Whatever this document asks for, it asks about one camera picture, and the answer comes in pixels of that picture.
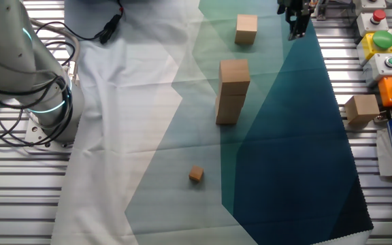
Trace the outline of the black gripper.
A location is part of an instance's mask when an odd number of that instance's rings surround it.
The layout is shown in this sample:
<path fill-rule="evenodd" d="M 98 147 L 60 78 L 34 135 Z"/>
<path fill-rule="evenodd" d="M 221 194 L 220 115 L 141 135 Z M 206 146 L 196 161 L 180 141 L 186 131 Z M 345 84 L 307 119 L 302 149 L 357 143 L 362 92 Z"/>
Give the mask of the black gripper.
<path fill-rule="evenodd" d="M 277 0 L 277 14 L 286 13 L 286 21 L 290 25 L 289 41 L 305 35 L 308 26 L 308 15 L 314 12 L 311 0 Z"/>

